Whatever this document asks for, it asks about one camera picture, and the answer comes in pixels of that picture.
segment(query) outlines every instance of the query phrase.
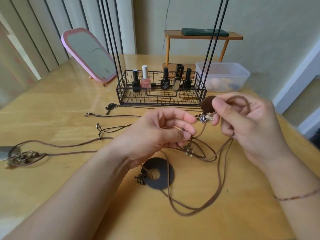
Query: pink nail polish bottle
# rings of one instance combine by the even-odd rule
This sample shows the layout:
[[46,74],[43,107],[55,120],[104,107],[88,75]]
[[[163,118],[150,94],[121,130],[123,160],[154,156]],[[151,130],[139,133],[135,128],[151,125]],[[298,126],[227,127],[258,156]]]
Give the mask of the pink nail polish bottle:
[[141,87],[151,90],[151,79],[148,76],[148,66],[142,66],[142,78],[141,78]]

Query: curtain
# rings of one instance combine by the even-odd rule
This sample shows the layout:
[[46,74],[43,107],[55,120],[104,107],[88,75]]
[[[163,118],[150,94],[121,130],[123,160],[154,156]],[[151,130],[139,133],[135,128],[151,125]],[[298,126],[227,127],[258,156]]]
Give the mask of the curtain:
[[0,22],[0,108],[38,81],[9,35]]

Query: black ring pendant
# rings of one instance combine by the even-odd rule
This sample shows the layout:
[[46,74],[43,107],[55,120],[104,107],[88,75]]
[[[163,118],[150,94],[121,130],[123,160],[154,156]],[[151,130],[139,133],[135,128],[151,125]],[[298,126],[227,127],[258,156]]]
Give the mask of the black ring pendant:
[[[167,169],[167,161],[161,157],[152,157],[148,159],[144,164],[143,167],[146,169],[158,169],[160,173],[160,177],[158,179],[151,179],[148,176],[146,176],[143,181],[148,185],[149,187],[156,189],[156,190],[163,190],[168,187],[168,169]],[[172,184],[172,181],[174,180],[174,169],[169,163],[169,171],[170,171],[170,179],[169,184]],[[145,169],[141,169],[141,173],[144,175],[147,175],[147,171]]]

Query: person's left hand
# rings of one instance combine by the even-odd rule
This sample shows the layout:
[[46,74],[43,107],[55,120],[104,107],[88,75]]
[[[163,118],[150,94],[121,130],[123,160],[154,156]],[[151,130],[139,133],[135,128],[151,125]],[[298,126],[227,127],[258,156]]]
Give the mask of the person's left hand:
[[196,134],[196,129],[191,125],[195,122],[196,117],[182,109],[153,109],[110,144],[127,159],[130,168],[135,168],[163,147],[177,147],[177,143],[183,145],[191,135]]

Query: nail polish bottle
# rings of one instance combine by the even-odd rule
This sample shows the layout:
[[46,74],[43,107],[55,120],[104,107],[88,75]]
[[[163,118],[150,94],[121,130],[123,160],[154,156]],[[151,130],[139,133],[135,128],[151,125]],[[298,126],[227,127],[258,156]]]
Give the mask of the nail polish bottle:
[[192,71],[191,68],[188,68],[188,69],[186,70],[186,79],[183,80],[183,82],[182,82],[182,88],[183,88],[183,89],[190,89],[190,88],[191,88],[191,80],[190,80],[191,71]]
[[139,80],[138,70],[137,69],[133,70],[132,87],[133,87],[133,91],[134,92],[139,92],[141,90],[140,80]]
[[163,79],[161,80],[161,89],[168,89],[170,86],[170,79],[168,78],[168,68],[163,69]]
[[184,65],[177,64],[176,73],[175,73],[174,81],[172,84],[172,90],[174,90],[174,91],[177,91],[180,88],[180,82],[181,82],[182,75],[183,75],[183,69],[184,69]]
[[151,90],[151,79],[148,76],[148,66],[142,66],[142,78],[141,78],[141,87]]

